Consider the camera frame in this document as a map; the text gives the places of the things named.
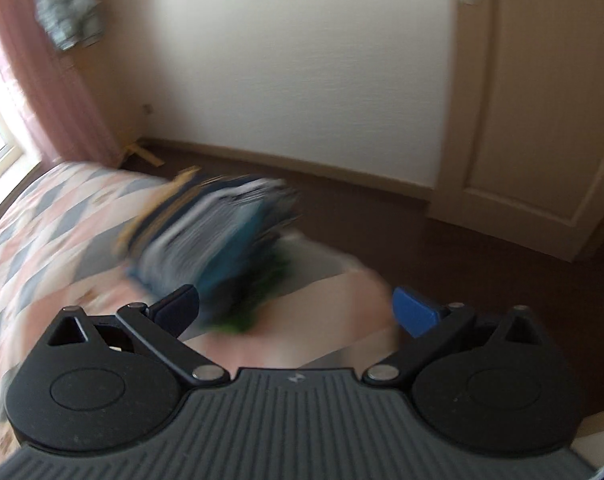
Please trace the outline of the blue folded garment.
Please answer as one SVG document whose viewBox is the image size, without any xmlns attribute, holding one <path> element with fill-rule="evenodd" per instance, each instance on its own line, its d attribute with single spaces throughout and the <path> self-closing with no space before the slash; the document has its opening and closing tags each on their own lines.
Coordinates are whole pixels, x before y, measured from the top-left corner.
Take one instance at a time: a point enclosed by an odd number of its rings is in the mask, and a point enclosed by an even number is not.
<svg viewBox="0 0 604 480">
<path fill-rule="evenodd" d="M 188 226 L 160 236 L 141 256 L 131 258 L 128 274 L 158 299 L 180 286 L 195 286 L 201 310 L 217 289 L 246 270 L 251 261 L 269 249 L 280 249 L 281 235 L 281 226 L 259 214 Z"/>
</svg>

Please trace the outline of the checkered pink grey quilt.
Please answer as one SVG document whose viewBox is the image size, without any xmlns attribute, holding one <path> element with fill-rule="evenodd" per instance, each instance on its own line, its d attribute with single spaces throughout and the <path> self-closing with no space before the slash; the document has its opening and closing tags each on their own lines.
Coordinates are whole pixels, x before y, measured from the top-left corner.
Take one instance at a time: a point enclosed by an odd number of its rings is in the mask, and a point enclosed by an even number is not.
<svg viewBox="0 0 604 480">
<path fill-rule="evenodd" d="M 67 162 L 29 185 L 0 218 L 0 464 L 17 448 L 6 390 L 59 310 L 111 314 L 149 300 L 116 256 L 116 240 L 161 186 L 144 174 Z M 259 306 L 250 330 L 193 327 L 185 344 L 226 370 L 364 370 L 394 350 L 391 291 L 376 272 L 296 231 L 280 244 L 292 274 Z"/>
</svg>

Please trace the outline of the cream door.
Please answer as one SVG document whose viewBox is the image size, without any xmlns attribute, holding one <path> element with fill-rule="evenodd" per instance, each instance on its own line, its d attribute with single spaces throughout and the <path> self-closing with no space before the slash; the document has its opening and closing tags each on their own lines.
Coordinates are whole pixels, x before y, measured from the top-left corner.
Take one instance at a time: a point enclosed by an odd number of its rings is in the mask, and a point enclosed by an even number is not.
<svg viewBox="0 0 604 480">
<path fill-rule="evenodd" d="M 429 214 L 562 260 L 604 221 L 604 0 L 454 0 Z"/>
</svg>

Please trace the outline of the pink curtain far side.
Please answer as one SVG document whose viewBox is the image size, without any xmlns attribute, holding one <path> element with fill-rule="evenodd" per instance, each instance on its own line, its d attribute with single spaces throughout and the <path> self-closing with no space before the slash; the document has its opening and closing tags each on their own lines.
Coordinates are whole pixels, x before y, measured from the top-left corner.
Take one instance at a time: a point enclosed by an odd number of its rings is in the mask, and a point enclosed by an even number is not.
<svg viewBox="0 0 604 480">
<path fill-rule="evenodd" d="M 0 0 L 0 50 L 25 97 L 21 118 L 45 164 L 119 165 L 121 145 L 80 73 L 37 23 L 35 0 Z"/>
</svg>

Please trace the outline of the patterned hanging cloth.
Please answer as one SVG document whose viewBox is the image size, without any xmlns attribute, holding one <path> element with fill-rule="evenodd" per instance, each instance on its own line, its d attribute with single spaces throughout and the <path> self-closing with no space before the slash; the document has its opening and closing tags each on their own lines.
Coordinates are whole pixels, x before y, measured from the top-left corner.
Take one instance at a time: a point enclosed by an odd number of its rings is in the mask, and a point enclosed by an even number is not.
<svg viewBox="0 0 604 480">
<path fill-rule="evenodd" d="M 89 47 L 104 36 L 99 0 L 34 0 L 37 23 L 58 51 Z"/>
</svg>

